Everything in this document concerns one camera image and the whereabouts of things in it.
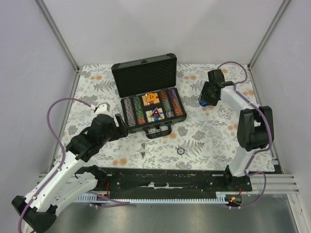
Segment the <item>orange big blind button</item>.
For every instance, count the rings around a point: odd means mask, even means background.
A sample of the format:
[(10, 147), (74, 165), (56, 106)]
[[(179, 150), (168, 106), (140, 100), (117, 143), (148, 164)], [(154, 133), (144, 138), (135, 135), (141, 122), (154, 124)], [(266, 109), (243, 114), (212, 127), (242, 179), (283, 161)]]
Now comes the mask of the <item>orange big blind button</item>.
[(156, 98), (157, 98), (156, 93), (148, 93), (148, 94), (146, 94), (146, 100), (148, 102), (155, 101)]

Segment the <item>triangular all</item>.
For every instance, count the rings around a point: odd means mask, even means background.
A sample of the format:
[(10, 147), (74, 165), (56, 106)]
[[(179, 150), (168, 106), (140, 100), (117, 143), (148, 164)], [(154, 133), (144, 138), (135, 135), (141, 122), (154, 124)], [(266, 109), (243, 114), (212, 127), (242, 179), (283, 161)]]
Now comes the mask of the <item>triangular all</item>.
[(163, 112), (160, 109), (150, 110), (150, 118), (163, 118)]

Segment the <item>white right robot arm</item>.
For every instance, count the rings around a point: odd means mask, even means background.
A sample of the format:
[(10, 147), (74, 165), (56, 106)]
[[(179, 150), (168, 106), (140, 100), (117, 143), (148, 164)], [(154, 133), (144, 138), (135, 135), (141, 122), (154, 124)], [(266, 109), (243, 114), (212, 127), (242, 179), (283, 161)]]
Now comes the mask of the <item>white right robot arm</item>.
[(226, 168), (228, 176), (222, 180), (226, 190), (234, 191), (240, 186), (239, 177), (247, 174), (254, 156), (271, 148), (274, 139), (273, 112), (269, 106), (259, 106), (247, 99), (232, 81), (225, 80), (220, 69), (211, 70), (207, 74), (208, 81), (199, 96), (200, 105), (216, 106), (219, 101), (223, 101), (239, 116), (239, 147)]

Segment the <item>blue playing card deck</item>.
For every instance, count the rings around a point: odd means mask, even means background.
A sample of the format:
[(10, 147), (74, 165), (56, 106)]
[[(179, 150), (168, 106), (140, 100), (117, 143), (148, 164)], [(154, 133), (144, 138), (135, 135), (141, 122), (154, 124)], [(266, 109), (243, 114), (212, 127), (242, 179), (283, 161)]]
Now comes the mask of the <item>blue playing card deck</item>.
[(162, 108), (155, 108), (153, 110), (146, 111), (145, 114), (146, 114), (148, 123), (152, 123), (152, 122), (165, 119)]

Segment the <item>red playing card deck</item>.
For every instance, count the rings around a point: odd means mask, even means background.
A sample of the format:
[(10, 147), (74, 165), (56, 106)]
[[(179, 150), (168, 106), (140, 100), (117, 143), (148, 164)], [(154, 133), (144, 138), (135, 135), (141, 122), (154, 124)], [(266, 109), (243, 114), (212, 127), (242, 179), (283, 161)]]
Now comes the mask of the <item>red playing card deck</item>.
[(141, 96), (141, 99), (143, 102), (143, 106), (150, 106), (150, 105), (160, 103), (158, 93), (147, 93), (147, 94)]

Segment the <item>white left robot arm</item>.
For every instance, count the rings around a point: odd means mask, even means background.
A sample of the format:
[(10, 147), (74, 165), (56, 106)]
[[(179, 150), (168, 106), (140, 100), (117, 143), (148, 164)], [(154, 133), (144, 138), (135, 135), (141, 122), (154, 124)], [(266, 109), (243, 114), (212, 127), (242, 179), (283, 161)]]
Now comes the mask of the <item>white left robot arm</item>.
[(106, 173), (98, 166), (88, 167), (81, 177), (66, 185), (69, 178), (98, 154), (107, 142), (128, 135), (122, 117), (111, 115), (108, 103), (90, 105), (90, 109), (95, 116), (91, 125), (74, 136), (67, 146), (60, 145), (62, 158), (57, 165), (28, 194), (12, 200), (19, 214), (18, 232), (22, 232), (23, 223), (28, 224), (33, 232), (46, 232), (78, 197), (93, 189), (100, 191), (106, 187)]

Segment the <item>blue small blind button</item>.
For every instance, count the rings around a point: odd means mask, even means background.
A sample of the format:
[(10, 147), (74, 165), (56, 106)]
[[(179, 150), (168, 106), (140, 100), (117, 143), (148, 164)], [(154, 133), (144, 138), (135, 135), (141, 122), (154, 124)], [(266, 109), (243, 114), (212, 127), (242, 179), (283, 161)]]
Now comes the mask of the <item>blue small blind button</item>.
[(204, 102), (199, 102), (199, 104), (200, 104), (202, 107), (206, 107), (206, 106), (205, 106), (205, 103), (206, 103), (205, 101), (204, 101)]

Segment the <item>black poker set case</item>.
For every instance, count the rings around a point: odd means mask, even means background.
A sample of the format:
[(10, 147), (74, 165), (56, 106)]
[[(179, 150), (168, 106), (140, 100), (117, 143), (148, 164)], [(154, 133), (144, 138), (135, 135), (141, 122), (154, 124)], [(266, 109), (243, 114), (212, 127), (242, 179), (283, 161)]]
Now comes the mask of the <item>black poker set case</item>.
[[(144, 58), (140, 60), (128, 61), (114, 64), (111, 72), (117, 87), (118, 95), (121, 98), (121, 107), (124, 115), (124, 121), (129, 133), (145, 132), (147, 138), (155, 139), (167, 136), (172, 132), (173, 124), (183, 122), (187, 114), (176, 86), (177, 78), (177, 57), (173, 53)], [(174, 89), (183, 111), (182, 116), (176, 116), (173, 103), (169, 94), (169, 89)], [(173, 117), (166, 117), (166, 112), (161, 100), (160, 91), (166, 91)], [(141, 96), (147, 93), (158, 93), (160, 103), (150, 106), (143, 106)], [(146, 120), (145, 124), (139, 125), (133, 102), (133, 97), (139, 97), (143, 108), (143, 114)], [(129, 127), (126, 115), (124, 100), (130, 99), (133, 106), (136, 126)], [(165, 119), (148, 123), (145, 112), (155, 108), (162, 108)]]

